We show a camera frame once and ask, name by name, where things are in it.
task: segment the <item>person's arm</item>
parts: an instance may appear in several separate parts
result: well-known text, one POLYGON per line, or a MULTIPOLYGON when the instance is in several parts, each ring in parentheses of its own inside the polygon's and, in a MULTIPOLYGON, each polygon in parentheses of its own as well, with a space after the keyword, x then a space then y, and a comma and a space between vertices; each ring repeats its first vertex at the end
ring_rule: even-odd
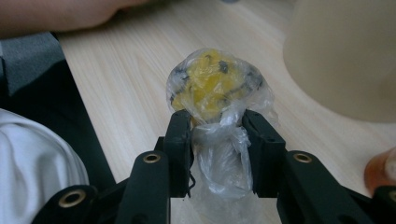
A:
POLYGON ((38 32, 70 31, 99 25, 118 9, 149 0, 2 0, 0 39, 38 32))

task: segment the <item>orange bottle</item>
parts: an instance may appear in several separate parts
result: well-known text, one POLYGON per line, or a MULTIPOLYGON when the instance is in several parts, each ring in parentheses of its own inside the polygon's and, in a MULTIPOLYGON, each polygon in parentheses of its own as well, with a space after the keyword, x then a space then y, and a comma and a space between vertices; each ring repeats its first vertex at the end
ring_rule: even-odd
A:
POLYGON ((396 186, 396 147, 370 159, 364 170, 364 182, 371 195, 380 186, 396 186))

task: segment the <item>wrapped food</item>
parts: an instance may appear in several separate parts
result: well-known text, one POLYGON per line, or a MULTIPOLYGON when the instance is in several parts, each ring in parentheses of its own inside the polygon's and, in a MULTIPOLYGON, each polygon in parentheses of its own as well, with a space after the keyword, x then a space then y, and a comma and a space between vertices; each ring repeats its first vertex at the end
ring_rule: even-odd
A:
POLYGON ((257 214, 244 209, 260 206, 252 206, 250 142, 241 118, 249 108, 276 121, 274 96, 259 69, 224 51, 197 50, 171 72, 167 100, 193 117, 196 210, 212 223, 255 223, 257 214))

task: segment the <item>yellow object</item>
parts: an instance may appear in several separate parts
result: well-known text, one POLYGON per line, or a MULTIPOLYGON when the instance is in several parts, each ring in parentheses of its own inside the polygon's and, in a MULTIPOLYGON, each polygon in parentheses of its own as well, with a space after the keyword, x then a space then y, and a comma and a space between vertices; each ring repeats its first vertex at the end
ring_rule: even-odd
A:
POLYGON ((205 123, 218 122, 227 106, 249 96, 263 80, 251 64, 216 49, 196 51, 174 69, 172 76, 181 83, 174 85, 171 106, 175 110, 186 108, 205 123))

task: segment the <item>clear plastic wrap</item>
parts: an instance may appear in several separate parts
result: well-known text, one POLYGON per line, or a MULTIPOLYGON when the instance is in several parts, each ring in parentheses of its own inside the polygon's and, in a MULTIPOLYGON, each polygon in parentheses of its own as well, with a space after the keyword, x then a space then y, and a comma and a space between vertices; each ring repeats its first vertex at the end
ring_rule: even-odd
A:
POLYGON ((202 180, 192 190, 194 207, 212 223, 255 223, 257 215, 245 209, 252 202, 252 176, 241 118, 249 108, 277 122, 274 95, 260 71, 227 52, 200 49, 171 72, 167 100, 173 110, 187 109, 193 117, 197 181, 202 180))

